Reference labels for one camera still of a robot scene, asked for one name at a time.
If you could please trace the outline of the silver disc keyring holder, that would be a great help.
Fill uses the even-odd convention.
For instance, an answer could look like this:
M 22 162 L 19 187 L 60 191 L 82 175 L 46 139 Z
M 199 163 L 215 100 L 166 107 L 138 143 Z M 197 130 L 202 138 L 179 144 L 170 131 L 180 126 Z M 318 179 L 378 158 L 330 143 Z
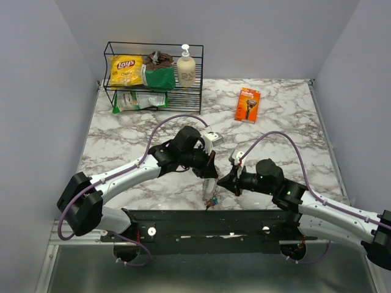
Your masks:
M 218 179 L 208 178 L 203 180 L 202 185 L 202 200 L 207 202 L 216 197 L 218 192 Z

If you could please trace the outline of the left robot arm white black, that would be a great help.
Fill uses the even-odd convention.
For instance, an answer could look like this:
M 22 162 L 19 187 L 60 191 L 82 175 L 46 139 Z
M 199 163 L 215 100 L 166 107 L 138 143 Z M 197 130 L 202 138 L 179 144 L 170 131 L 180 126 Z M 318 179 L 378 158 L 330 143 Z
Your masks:
M 136 227 L 128 212 L 109 208 L 106 203 L 140 183 L 176 172 L 178 167 L 191 169 L 197 177 L 216 183 L 213 148 L 222 142 L 218 132 L 198 132 L 185 126 L 173 139 L 148 146 L 146 153 L 134 162 L 93 176 L 79 172 L 71 177 L 57 202 L 60 218 L 68 223 L 74 236 L 101 229 L 129 241 Z

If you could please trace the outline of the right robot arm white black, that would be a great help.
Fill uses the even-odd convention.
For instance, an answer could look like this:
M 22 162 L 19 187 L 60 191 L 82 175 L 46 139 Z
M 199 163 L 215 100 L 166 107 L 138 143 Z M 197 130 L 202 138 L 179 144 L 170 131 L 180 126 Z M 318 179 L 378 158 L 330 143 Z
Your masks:
M 267 194 L 284 211 L 298 214 L 281 224 L 288 239 L 300 234 L 339 242 L 365 252 L 377 266 L 390 270 L 390 211 L 382 214 L 364 211 L 328 199 L 308 187 L 286 179 L 271 159 L 259 161 L 255 173 L 233 166 L 217 185 L 236 196 L 243 190 Z

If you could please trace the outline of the orange razor box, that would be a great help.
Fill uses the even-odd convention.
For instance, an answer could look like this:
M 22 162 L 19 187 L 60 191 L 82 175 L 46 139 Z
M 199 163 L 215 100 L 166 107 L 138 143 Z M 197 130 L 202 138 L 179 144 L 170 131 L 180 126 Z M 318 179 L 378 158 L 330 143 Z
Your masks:
M 234 119 L 236 121 L 255 124 L 257 120 L 260 99 L 260 92 L 243 87 L 239 94 L 239 100 Z

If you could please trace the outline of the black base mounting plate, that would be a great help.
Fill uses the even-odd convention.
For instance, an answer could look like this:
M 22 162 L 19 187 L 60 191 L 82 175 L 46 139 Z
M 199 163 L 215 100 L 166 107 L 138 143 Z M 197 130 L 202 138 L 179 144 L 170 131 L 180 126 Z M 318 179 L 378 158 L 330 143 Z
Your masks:
M 302 241 L 299 216 L 281 210 L 130 210 L 123 237 L 139 240 L 153 255 L 280 253 Z

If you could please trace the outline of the cream soap pump bottle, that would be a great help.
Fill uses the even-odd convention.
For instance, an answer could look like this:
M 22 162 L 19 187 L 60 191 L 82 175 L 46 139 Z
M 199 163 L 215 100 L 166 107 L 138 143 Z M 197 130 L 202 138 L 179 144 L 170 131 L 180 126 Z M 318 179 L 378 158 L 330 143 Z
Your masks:
M 190 88 L 196 81 L 196 63 L 190 56 L 188 44 L 183 44 L 181 49 L 181 57 L 177 60 L 178 82 L 182 87 Z

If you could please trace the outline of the green white snack bag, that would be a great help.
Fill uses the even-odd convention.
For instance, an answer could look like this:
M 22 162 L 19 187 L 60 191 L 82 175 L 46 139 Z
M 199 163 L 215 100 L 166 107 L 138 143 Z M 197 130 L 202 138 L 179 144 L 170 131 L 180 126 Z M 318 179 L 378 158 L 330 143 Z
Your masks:
M 113 114 L 124 111 L 165 108 L 167 95 L 158 92 L 117 92 L 114 95 Z

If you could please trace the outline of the green brown snack bag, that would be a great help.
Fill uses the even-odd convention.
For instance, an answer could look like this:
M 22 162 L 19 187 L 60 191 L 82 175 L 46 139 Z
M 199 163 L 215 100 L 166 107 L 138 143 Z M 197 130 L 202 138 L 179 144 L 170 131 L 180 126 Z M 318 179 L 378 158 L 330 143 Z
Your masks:
M 141 77 L 148 88 L 172 90 L 176 84 L 173 57 L 161 51 L 150 53 L 143 60 Z

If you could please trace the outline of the yellow Lays chips bag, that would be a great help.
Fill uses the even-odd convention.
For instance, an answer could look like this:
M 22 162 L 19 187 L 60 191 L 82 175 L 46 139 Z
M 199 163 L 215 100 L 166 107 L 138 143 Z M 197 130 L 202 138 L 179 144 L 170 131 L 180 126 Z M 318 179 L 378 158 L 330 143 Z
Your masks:
M 109 84 L 113 87 L 142 85 L 142 56 L 116 55 L 109 57 L 111 72 Z

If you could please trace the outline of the aluminium frame rail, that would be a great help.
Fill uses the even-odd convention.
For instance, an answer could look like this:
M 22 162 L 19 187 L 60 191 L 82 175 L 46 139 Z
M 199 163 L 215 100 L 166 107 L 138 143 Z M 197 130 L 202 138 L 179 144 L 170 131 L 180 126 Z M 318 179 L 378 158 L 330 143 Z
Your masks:
M 121 240 L 111 234 L 104 233 L 102 230 L 92 230 L 83 236 L 73 236 L 70 240 L 63 241 L 57 234 L 58 221 L 55 220 L 52 225 L 49 237 L 50 245 L 111 245 L 115 241 Z

